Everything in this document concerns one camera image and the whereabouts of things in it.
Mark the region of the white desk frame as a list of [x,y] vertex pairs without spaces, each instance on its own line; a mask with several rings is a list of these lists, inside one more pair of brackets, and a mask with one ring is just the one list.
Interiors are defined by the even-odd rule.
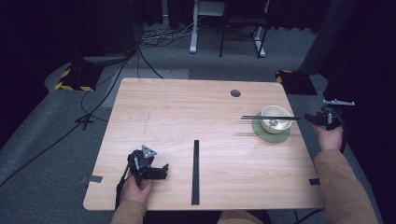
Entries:
[[[192,31],[191,31],[191,43],[190,43],[190,53],[194,54],[197,52],[197,40],[198,40],[198,20],[203,16],[213,16],[221,17],[225,8],[225,3],[210,0],[194,0],[193,10],[192,10]],[[262,28],[256,28],[252,33],[252,40],[255,44],[255,48],[259,53],[260,57],[266,55],[264,48],[261,47],[262,39]]]

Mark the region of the black metal chair frame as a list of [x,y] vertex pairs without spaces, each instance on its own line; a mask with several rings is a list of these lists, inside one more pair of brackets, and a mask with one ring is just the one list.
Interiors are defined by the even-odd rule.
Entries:
[[253,27],[252,39],[257,51],[257,58],[264,57],[264,40],[269,29],[267,8],[269,0],[225,0],[221,16],[221,41],[219,56],[222,56],[226,28]]

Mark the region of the black yellow-striped stand base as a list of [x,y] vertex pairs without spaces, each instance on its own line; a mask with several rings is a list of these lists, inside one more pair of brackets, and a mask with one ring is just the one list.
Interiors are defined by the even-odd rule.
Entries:
[[317,95],[317,91],[310,79],[300,71],[279,70],[276,81],[280,83],[286,94]]
[[55,90],[65,91],[95,91],[103,66],[86,65],[76,67],[69,65],[63,72]]

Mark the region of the person's legs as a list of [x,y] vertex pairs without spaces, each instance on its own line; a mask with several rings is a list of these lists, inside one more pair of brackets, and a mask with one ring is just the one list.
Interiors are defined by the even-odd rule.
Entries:
[[263,224],[263,222],[245,210],[230,210],[221,213],[217,224]]

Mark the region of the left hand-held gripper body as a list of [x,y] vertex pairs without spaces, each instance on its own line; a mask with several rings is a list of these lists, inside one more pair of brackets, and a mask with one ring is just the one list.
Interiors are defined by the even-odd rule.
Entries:
[[134,150],[128,156],[127,170],[135,177],[136,184],[140,187],[143,178],[143,174],[149,171],[154,171],[151,167],[152,162],[155,159],[157,152],[153,149],[141,146],[140,149]]

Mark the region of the white bowl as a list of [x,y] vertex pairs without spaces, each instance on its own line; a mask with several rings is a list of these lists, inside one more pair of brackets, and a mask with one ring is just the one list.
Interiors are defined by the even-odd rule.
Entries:
[[[290,113],[283,107],[278,105],[268,105],[262,112],[262,116],[290,116]],[[291,120],[279,120],[279,119],[263,119],[261,125],[268,133],[283,133],[292,124]]]

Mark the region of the person's left hand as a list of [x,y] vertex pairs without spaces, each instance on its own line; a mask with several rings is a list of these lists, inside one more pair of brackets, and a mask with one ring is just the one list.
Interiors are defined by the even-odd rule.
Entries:
[[149,180],[143,188],[140,188],[135,181],[135,177],[130,175],[121,190],[120,201],[135,201],[139,203],[146,203],[149,199],[149,195],[154,186],[154,182]]

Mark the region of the person's right hand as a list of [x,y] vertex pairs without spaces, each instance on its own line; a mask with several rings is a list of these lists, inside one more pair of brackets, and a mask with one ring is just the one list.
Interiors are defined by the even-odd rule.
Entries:
[[333,130],[315,126],[314,130],[318,135],[318,143],[322,150],[340,150],[342,148],[344,130],[341,126]]

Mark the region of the green round coaster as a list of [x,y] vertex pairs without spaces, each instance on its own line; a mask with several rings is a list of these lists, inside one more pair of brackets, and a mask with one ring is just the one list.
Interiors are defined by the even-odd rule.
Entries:
[[270,144],[280,144],[285,142],[290,137],[290,127],[283,133],[268,133],[261,125],[261,119],[254,119],[251,121],[253,132],[260,137],[261,140]]

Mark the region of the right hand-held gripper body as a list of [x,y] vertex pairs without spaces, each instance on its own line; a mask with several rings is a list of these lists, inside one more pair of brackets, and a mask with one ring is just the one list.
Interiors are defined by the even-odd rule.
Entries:
[[354,102],[346,102],[341,100],[324,100],[321,111],[325,114],[326,120],[324,126],[326,129],[333,130],[339,126],[344,127],[342,119],[342,109],[344,106],[354,106]]

